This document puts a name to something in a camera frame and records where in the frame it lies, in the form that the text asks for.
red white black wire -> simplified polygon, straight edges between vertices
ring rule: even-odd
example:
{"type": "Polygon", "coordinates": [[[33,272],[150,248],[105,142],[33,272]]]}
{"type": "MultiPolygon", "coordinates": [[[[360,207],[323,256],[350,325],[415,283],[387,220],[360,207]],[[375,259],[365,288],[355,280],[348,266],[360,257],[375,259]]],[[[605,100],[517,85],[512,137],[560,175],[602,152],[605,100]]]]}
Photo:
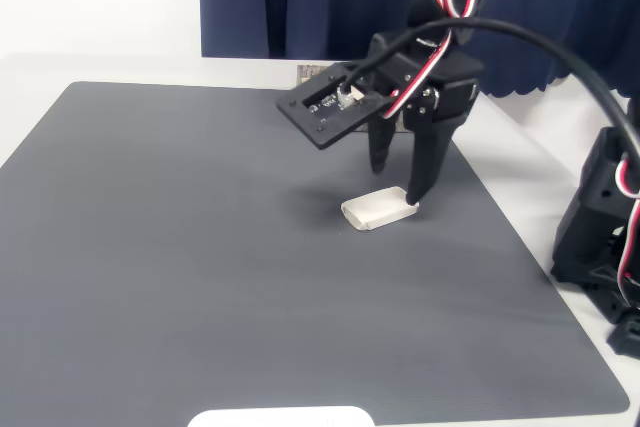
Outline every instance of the red white black wire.
{"type": "MultiPolygon", "coordinates": [[[[455,8],[453,0],[436,0],[440,7],[447,11],[450,17],[460,17],[458,11],[455,8]]],[[[464,11],[462,13],[462,17],[469,17],[475,7],[477,0],[467,0],[464,11]]],[[[427,79],[431,71],[434,69],[438,61],[444,57],[447,49],[451,45],[451,30],[447,31],[444,39],[438,46],[438,48],[429,56],[427,63],[424,65],[422,70],[418,73],[418,75],[413,79],[413,81],[409,84],[409,86],[404,90],[404,92],[398,97],[398,100],[394,102],[394,104],[387,110],[383,117],[388,119],[393,117],[406,103],[406,101],[415,93],[415,91],[424,83],[427,79]]]]}
{"type": "Polygon", "coordinates": [[[629,270],[629,259],[631,258],[631,253],[633,252],[633,244],[636,238],[636,229],[638,225],[638,217],[640,217],[640,192],[631,192],[626,184],[626,173],[629,162],[627,159],[623,159],[618,163],[618,167],[616,168],[616,185],[622,195],[625,197],[629,197],[630,199],[634,199],[633,208],[631,209],[631,215],[629,216],[629,222],[627,223],[627,234],[624,243],[624,248],[622,250],[622,255],[620,256],[620,264],[618,265],[618,288],[620,289],[620,294],[629,305],[634,305],[629,301],[627,297],[624,280],[627,279],[634,285],[640,286],[638,282],[636,282],[631,274],[628,272],[629,270]]]}

white table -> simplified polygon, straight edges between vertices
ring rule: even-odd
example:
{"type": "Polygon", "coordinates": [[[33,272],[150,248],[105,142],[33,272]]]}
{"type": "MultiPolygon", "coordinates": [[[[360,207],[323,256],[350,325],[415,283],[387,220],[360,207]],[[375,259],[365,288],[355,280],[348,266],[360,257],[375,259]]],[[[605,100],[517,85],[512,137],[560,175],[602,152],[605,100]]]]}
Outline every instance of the white table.
{"type": "MultiPolygon", "coordinates": [[[[296,61],[278,60],[62,55],[13,55],[0,59],[0,165],[72,82],[289,89],[295,85],[297,64],[296,61]]],[[[478,98],[466,124],[456,132],[454,140],[548,273],[556,227],[575,192],[575,178],[483,95],[478,98]]],[[[640,361],[613,353],[606,343],[612,326],[584,294],[569,286],[554,285],[624,387],[631,401],[629,410],[617,415],[457,425],[634,425],[640,409],[640,361]]]]}

dark gray work surface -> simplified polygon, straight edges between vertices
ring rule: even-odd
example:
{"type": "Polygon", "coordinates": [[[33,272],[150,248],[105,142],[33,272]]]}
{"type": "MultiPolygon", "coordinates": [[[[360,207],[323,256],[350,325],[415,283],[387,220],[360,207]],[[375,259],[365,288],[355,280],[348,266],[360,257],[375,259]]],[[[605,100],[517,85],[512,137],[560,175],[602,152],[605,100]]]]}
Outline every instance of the dark gray work surface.
{"type": "Polygon", "coordinates": [[[457,150],[407,220],[411,136],[319,152],[275,91],[72,85],[0,170],[0,425],[186,426],[355,405],[377,424],[628,400],[457,150]]]}

